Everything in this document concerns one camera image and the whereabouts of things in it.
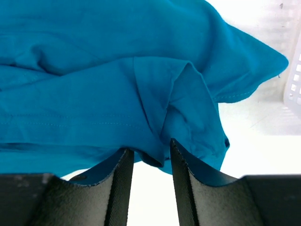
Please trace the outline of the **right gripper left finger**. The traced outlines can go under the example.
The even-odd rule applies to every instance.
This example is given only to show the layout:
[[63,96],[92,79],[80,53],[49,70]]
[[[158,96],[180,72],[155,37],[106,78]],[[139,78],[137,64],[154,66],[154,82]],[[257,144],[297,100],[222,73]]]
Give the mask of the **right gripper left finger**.
[[121,148],[69,181],[52,177],[32,226],[125,226],[134,152]]

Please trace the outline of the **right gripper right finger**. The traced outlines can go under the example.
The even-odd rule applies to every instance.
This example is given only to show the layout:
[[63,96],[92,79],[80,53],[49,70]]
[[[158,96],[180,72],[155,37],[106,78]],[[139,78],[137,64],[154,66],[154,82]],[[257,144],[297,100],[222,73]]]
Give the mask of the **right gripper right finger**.
[[182,226],[262,226],[245,179],[224,174],[170,141],[172,176]]

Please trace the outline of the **blue t shirt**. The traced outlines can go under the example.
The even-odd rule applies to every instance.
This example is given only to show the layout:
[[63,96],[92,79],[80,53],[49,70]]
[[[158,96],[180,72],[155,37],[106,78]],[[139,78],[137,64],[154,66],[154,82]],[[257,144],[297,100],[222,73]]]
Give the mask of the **blue t shirt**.
[[171,173],[172,138],[220,169],[218,104],[287,66],[204,0],[3,0],[0,171],[61,177],[128,147]]

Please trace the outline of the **white plastic basket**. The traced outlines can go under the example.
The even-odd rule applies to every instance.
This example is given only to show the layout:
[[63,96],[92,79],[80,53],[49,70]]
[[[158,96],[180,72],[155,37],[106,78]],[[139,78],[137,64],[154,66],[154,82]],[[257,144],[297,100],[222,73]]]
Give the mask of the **white plastic basket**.
[[290,69],[284,92],[284,104],[297,117],[301,117],[301,35],[290,59]]

